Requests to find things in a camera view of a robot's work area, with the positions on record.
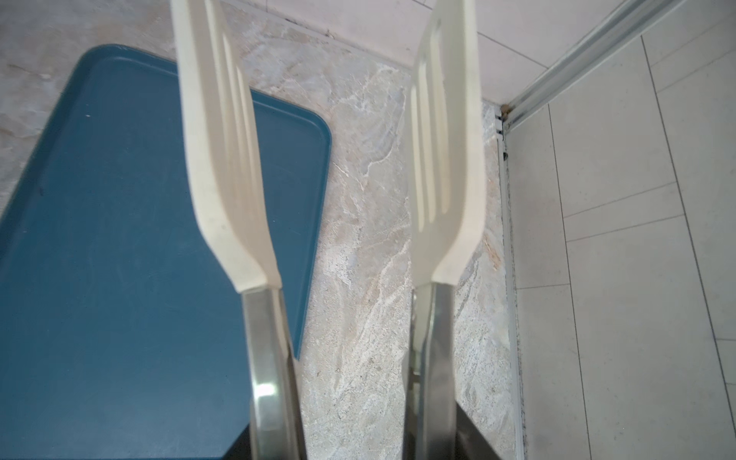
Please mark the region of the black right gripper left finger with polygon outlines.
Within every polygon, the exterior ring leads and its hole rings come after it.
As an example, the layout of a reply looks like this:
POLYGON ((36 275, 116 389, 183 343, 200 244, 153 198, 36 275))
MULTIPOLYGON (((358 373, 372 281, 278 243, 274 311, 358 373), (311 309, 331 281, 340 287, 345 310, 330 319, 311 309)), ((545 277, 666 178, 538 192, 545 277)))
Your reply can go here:
POLYGON ((250 425, 247 425, 238 436, 228 451, 222 456, 222 460, 252 460, 250 425))

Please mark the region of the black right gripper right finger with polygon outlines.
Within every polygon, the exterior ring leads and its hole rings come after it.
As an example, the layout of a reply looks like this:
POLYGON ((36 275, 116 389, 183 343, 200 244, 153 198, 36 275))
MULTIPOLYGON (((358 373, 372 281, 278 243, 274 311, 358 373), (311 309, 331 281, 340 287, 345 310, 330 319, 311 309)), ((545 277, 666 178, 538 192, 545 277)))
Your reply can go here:
POLYGON ((500 456, 460 404, 456 404, 455 458, 457 460, 500 460, 500 456))

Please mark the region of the teal tray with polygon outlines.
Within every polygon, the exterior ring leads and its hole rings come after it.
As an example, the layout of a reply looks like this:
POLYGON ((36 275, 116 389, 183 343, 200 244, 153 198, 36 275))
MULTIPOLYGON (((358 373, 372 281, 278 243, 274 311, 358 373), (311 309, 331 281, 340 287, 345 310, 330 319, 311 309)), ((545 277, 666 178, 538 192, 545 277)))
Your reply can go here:
MULTIPOLYGON (((252 97, 296 367, 333 136, 252 97)), ((250 421, 245 320, 195 220, 176 65, 90 49, 1 219, 3 458, 222 459, 250 421)))

